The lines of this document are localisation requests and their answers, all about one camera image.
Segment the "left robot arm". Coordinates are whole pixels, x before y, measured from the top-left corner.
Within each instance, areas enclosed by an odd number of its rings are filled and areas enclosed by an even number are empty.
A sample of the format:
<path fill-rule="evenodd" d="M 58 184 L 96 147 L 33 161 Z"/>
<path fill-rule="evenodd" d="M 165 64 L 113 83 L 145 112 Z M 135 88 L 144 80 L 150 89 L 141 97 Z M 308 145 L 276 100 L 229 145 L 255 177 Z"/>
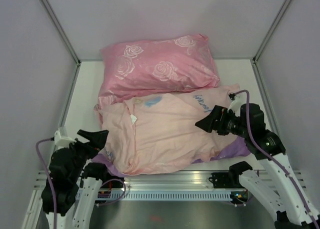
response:
<path fill-rule="evenodd" d="M 108 130 L 79 130 L 81 142 L 60 127 L 51 138 L 59 148 L 45 167 L 46 185 L 42 191 L 42 208 L 51 229 L 87 229 L 100 188 L 109 182 L 104 164 L 91 162 L 106 144 Z"/>

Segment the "purple Elsa pillowcase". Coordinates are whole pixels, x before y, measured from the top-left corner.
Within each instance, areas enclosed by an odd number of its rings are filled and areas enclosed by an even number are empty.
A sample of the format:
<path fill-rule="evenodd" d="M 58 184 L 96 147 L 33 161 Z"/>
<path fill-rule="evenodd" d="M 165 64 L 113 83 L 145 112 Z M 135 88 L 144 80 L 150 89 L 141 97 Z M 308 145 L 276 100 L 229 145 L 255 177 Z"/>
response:
<path fill-rule="evenodd" d="M 241 137 L 196 127 L 214 106 L 229 107 L 229 95 L 239 89 L 235 84 L 153 94 L 103 106 L 101 127 L 108 136 L 93 162 L 123 177 L 173 173 L 195 163 L 246 157 L 250 152 Z"/>

